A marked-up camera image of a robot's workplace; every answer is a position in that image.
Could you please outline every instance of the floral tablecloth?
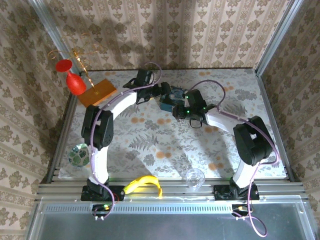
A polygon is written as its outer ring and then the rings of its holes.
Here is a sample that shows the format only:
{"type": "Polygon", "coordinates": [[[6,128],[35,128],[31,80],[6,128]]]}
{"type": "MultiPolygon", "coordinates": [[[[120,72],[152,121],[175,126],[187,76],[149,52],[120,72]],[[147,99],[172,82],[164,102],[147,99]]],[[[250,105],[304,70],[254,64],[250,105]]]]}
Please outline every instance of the floral tablecloth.
{"type": "MultiPolygon", "coordinates": [[[[116,88],[137,75],[137,71],[93,71],[95,83],[107,78],[116,88]]],[[[273,132],[258,86],[251,69],[164,70],[162,80],[172,86],[191,88],[201,80],[219,81],[226,89],[222,108],[233,114],[260,116],[270,135],[273,132]]],[[[207,104],[217,104],[223,96],[213,83],[197,86],[207,104]]],[[[63,158],[59,178],[86,178],[90,166],[75,167],[68,153],[83,143],[81,128],[85,107],[78,102],[63,158]]],[[[160,110],[159,98],[141,105],[132,105],[114,121],[114,137],[108,150],[107,169],[111,178],[137,178],[152,174],[157,177],[184,177],[190,168],[202,170],[206,178],[229,178],[237,169],[238,156],[234,138],[217,127],[203,125],[194,129],[189,121],[177,121],[169,112],[160,110]]],[[[261,167],[257,178],[285,178],[282,162],[261,167]]]]}

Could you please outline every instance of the yellow banana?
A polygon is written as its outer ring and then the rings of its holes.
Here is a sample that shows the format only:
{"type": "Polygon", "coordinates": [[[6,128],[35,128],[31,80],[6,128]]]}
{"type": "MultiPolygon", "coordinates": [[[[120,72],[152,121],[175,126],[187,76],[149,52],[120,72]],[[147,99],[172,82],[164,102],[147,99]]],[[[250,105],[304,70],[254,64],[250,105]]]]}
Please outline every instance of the yellow banana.
{"type": "Polygon", "coordinates": [[[123,188],[125,194],[132,193],[136,188],[143,186],[144,184],[154,184],[158,187],[158,196],[159,198],[162,197],[162,188],[159,184],[158,178],[152,175],[146,175],[138,177],[137,179],[130,182],[127,186],[123,188]]]}

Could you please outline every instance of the orange wooden block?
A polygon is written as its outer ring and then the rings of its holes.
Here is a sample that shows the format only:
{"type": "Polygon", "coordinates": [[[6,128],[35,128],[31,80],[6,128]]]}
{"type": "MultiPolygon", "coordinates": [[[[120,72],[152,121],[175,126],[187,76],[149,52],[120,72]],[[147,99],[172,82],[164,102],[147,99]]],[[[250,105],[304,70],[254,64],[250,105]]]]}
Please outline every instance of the orange wooden block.
{"type": "Polygon", "coordinates": [[[85,91],[83,94],[78,95],[80,102],[87,108],[89,105],[97,106],[103,100],[114,94],[117,89],[107,79],[102,80],[98,84],[85,91]]]}

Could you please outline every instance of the clear plastic cup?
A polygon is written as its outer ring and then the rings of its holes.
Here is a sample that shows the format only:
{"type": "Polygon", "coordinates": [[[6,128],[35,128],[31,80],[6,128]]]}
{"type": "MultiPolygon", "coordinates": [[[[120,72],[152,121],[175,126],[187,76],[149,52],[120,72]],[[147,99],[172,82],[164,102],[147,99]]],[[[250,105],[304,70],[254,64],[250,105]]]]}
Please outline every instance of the clear plastic cup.
{"type": "Polygon", "coordinates": [[[205,182],[205,174],[198,168],[191,168],[185,175],[186,184],[193,191],[198,190],[205,182]]]}

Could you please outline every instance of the wall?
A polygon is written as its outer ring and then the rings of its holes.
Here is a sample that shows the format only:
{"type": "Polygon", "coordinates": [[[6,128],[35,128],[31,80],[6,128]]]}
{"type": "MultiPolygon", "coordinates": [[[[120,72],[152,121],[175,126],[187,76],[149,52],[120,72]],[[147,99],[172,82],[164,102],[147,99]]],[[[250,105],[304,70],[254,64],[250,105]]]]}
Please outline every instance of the wall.
{"type": "Polygon", "coordinates": [[[27,1],[0,0],[0,239],[23,239],[57,145],[69,91],[27,1]]]}
{"type": "Polygon", "coordinates": [[[89,69],[254,67],[289,0],[43,0],[89,69]],[[81,38],[83,33],[88,38],[81,38]]]}
{"type": "Polygon", "coordinates": [[[293,172],[320,224],[320,1],[304,1],[262,79],[293,172]]]}

